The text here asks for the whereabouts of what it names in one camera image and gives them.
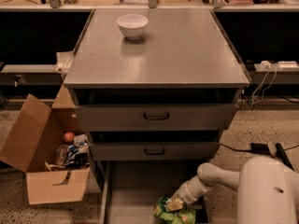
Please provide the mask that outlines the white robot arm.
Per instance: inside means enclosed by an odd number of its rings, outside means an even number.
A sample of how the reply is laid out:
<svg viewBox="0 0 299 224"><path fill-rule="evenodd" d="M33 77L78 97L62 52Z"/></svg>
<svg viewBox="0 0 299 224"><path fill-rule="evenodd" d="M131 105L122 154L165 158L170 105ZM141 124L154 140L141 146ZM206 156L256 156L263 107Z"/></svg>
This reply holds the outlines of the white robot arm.
<svg viewBox="0 0 299 224"><path fill-rule="evenodd" d="M262 156L248 160L239 172L208 162L199 165L197 175L180 186L166 208L192 205L219 185L237 192L237 224L298 224L299 174Z"/></svg>

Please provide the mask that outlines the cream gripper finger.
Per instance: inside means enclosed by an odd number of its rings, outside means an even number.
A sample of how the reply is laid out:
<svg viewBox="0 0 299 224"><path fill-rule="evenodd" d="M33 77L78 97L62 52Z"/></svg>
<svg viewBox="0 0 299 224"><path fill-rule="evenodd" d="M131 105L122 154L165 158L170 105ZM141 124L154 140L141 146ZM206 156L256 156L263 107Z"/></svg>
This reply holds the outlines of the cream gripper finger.
<svg viewBox="0 0 299 224"><path fill-rule="evenodd" d="M180 199L169 199L166 201L166 209L170 212L183 208L184 202Z"/></svg>

